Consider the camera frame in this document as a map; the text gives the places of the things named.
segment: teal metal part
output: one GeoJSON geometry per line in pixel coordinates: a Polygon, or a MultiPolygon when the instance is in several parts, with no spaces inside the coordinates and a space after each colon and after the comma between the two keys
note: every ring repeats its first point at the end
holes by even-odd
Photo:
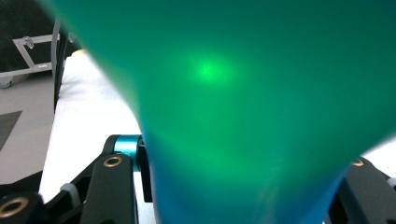
{"type": "Polygon", "coordinates": [[[134,172],[139,171],[139,162],[137,159],[137,142],[140,134],[120,135],[114,145],[114,152],[122,153],[131,158],[134,163],[134,172]]]}

